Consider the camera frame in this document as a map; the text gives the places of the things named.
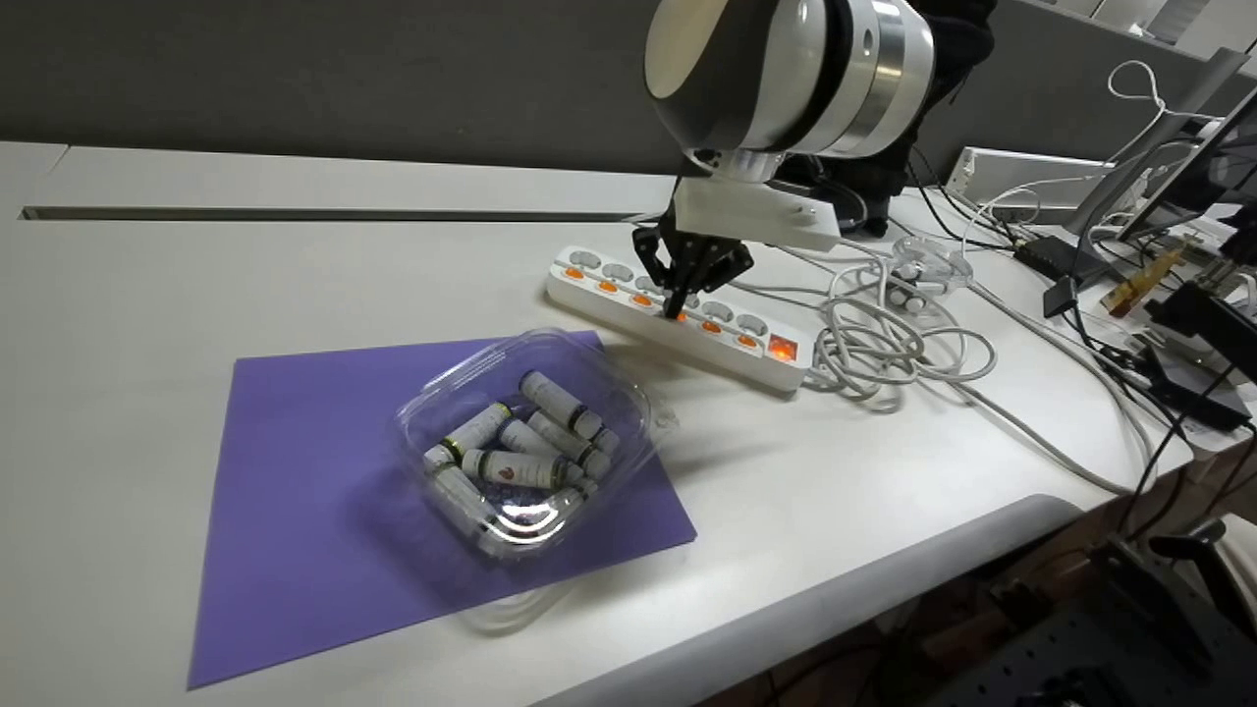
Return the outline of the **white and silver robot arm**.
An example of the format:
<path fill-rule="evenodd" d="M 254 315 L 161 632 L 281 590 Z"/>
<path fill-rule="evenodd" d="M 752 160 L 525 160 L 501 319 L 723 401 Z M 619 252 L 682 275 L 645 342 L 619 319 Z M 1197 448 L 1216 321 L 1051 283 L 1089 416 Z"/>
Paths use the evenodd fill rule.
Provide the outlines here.
<path fill-rule="evenodd" d="M 645 90 L 689 171 L 631 232 L 677 319 L 752 240 L 881 236 L 924 117 L 994 53 L 998 0 L 660 0 Z"/>

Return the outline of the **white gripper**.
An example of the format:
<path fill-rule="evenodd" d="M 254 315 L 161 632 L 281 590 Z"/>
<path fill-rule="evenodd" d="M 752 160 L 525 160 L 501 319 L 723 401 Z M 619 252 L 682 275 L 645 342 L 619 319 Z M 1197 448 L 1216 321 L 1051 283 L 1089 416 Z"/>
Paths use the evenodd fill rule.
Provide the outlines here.
<path fill-rule="evenodd" d="M 678 232 L 717 240 L 689 240 L 669 228 L 631 232 L 631 252 L 662 290 L 669 319 L 682 311 L 690 290 L 717 290 L 755 266 L 741 240 L 810 252 L 830 252 L 839 240 L 837 214 L 826 200 L 741 176 L 678 176 L 670 215 Z"/>

